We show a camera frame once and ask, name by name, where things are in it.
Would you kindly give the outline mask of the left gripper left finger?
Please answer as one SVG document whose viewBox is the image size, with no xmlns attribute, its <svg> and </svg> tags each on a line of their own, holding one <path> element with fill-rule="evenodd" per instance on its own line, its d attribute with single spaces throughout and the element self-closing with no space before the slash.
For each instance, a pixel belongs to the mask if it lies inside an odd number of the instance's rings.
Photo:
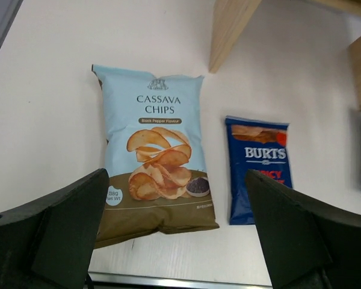
<svg viewBox="0 0 361 289">
<path fill-rule="evenodd" d="M 0 288 L 83 288 L 105 208 L 98 169 L 0 213 Z"/>
</svg>

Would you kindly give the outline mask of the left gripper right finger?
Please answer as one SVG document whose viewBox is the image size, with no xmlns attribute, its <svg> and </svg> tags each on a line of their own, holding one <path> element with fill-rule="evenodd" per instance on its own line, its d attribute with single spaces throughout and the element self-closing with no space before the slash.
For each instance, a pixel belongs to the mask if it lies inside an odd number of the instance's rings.
<svg viewBox="0 0 361 289">
<path fill-rule="evenodd" d="M 255 170 L 245 184 L 273 288 L 361 288 L 361 215 Z"/>
</svg>

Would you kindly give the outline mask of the blue Burts chips bag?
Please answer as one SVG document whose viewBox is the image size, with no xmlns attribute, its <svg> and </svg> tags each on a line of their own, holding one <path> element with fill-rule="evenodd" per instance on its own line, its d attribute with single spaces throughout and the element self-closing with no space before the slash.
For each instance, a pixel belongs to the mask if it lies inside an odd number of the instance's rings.
<svg viewBox="0 0 361 289">
<path fill-rule="evenodd" d="M 229 224 L 253 225 L 255 221 L 245 184 L 248 170 L 257 170 L 293 187 L 286 148 L 289 124 L 227 116 L 225 125 L 232 197 Z"/>
</svg>

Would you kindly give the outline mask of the light blue cassava chips bag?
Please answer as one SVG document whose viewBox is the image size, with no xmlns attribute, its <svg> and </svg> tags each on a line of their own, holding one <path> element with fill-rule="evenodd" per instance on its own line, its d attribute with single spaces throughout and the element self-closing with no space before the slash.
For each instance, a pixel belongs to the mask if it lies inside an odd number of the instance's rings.
<svg viewBox="0 0 361 289">
<path fill-rule="evenodd" d="M 203 77 L 91 70 L 102 92 L 110 178 L 95 246 L 217 229 L 200 126 Z"/>
</svg>

